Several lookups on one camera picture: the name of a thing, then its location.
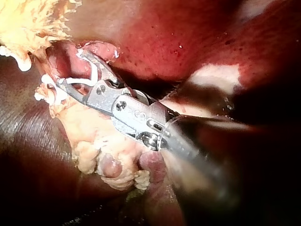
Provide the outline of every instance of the metal instrument jaw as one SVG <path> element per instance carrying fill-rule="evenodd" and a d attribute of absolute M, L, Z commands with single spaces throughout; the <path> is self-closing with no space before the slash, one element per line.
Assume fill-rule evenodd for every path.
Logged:
<path fill-rule="evenodd" d="M 91 52 L 83 51 L 80 57 L 94 64 L 101 79 L 87 95 L 78 92 L 66 79 L 56 84 L 80 103 L 111 116 L 115 128 L 122 134 L 158 150 L 158 137 L 164 125 L 178 115 L 160 102 L 139 90 L 127 87 L 105 61 Z"/>

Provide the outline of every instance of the white tissue patch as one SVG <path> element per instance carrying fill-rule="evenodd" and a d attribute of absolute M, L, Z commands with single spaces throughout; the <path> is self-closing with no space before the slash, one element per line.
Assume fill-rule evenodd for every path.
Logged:
<path fill-rule="evenodd" d="M 1 56 L 6 56 L 6 57 L 7 56 L 8 57 L 13 57 L 17 61 L 18 67 L 20 68 L 20 70 L 22 72 L 26 72 L 29 69 L 31 69 L 31 67 L 32 67 L 32 61 L 30 60 L 28 55 L 26 56 L 25 60 L 22 60 L 19 56 L 14 54 L 12 51 L 10 51 L 5 46 L 0 46 L 0 55 Z"/>
<path fill-rule="evenodd" d="M 37 101 L 40 101 L 40 100 L 44 100 L 44 99 L 45 99 L 45 97 L 44 97 L 42 94 L 40 94 L 40 93 L 35 93 L 35 94 L 34 94 L 34 98 L 35 98 Z"/>
<path fill-rule="evenodd" d="M 248 0 L 244 1 L 238 10 L 240 21 L 249 21 L 262 14 L 267 6 L 275 0 Z"/>
<path fill-rule="evenodd" d="M 236 86 L 241 86 L 238 81 L 240 76 L 238 69 L 238 64 L 208 64 L 195 71 L 189 79 L 185 81 L 185 84 L 194 84 L 200 87 L 216 87 L 226 94 L 232 95 L 234 93 L 234 88 Z"/>

